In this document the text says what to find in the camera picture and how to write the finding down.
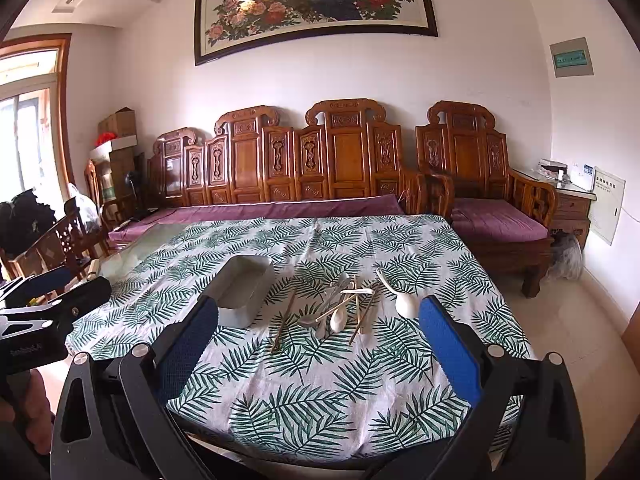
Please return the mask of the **person's left hand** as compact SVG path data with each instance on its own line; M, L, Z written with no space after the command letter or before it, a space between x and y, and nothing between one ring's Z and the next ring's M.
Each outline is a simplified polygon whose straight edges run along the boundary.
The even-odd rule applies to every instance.
M40 455L49 454L52 442L52 413L46 387L41 374L35 368L29 371L30 379L18 400L18 414L26 420L25 436Z

